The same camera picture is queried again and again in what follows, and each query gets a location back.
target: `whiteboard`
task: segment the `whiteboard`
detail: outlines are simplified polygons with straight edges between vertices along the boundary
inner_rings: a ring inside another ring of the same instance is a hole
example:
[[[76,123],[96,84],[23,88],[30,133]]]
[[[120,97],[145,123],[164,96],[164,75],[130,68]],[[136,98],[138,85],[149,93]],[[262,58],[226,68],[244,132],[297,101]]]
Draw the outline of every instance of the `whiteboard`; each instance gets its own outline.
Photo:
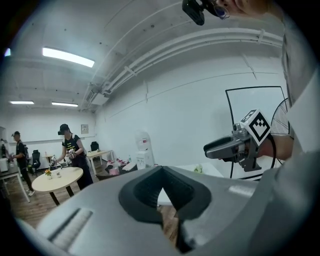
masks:
[[[271,121],[277,107],[285,100],[280,86],[238,88],[226,90],[225,93],[229,100],[231,116],[235,124],[243,119],[250,110],[260,109],[271,126]],[[232,178],[240,179],[260,175],[265,170],[270,169],[272,158],[263,156],[257,159],[257,163],[262,169],[250,172],[244,172],[242,167],[238,163],[235,163]]]

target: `framed sign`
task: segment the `framed sign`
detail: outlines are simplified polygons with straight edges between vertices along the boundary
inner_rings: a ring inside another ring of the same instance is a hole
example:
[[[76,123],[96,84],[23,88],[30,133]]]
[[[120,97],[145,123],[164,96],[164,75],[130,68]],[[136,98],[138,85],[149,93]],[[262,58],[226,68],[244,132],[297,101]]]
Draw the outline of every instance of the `framed sign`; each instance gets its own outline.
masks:
[[[89,125],[81,124],[81,134],[88,134],[88,133],[89,133]]]

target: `black frame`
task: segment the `black frame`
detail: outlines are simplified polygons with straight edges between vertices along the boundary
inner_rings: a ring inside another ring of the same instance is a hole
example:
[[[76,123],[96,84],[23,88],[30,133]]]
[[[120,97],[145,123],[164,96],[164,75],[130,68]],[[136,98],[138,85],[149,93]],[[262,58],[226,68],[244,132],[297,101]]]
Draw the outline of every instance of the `black frame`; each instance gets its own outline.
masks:
[[[225,94],[226,94],[226,98],[228,100],[228,104],[229,104],[229,108],[230,108],[230,113],[231,113],[231,120],[232,120],[232,125],[235,124],[235,120],[234,120],[234,114],[232,112],[232,107],[231,107],[231,103],[230,103],[230,99],[229,99],[229,95],[228,92],[229,91],[237,91],[237,90],[244,90],[244,89],[252,89],[252,88],[280,88],[282,95],[283,95],[283,100],[285,101],[285,95],[284,95],[284,91],[282,90],[281,86],[252,86],[252,87],[241,87],[241,88],[234,88],[234,89],[228,89],[225,90]],[[232,175],[234,173],[234,162],[232,162],[231,164],[231,171],[230,171],[230,179],[232,179]],[[240,178],[241,180],[247,180],[247,179],[251,179],[251,178],[256,178],[256,177],[261,177],[262,174],[258,174],[258,175],[252,175],[252,176],[248,176],[248,177],[244,177],[244,178]]]

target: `fluorescent light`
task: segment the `fluorescent light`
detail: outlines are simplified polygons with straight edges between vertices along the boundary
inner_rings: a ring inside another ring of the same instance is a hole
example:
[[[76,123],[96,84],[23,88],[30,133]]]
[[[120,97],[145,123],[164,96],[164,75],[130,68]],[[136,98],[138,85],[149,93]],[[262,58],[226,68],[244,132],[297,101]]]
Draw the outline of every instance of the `fluorescent light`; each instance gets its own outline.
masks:
[[[11,104],[29,104],[33,105],[35,104],[33,101],[9,101]]]
[[[59,102],[52,102],[52,105],[67,106],[67,107],[78,107],[78,104],[59,103]]]
[[[4,57],[10,56],[11,55],[11,50],[10,48],[6,49],[5,53],[4,53]]]
[[[93,60],[83,58],[65,51],[50,49],[46,47],[42,48],[42,54],[43,56],[46,56],[46,57],[52,57],[56,59],[78,63],[81,65],[87,66],[89,68],[92,68],[93,65],[95,64]]]

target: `black t-shirt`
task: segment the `black t-shirt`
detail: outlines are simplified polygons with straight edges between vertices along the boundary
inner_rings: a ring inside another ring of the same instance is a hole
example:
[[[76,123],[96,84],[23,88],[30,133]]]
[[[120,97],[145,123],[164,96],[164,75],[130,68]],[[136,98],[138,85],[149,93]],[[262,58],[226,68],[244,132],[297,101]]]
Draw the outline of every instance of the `black t-shirt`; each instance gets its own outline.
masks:
[[[20,153],[23,154],[23,157],[17,158],[16,161],[18,162],[19,166],[27,164],[26,162],[26,150],[25,150],[25,145],[22,143],[21,140],[19,140],[16,143],[15,147],[15,154],[19,155]]]
[[[65,147],[66,151],[74,149],[74,151],[76,152],[79,149],[79,146],[77,145],[78,140],[80,140],[78,135],[73,136],[73,134],[72,134],[70,139],[64,139],[64,141],[62,141],[62,146]]]

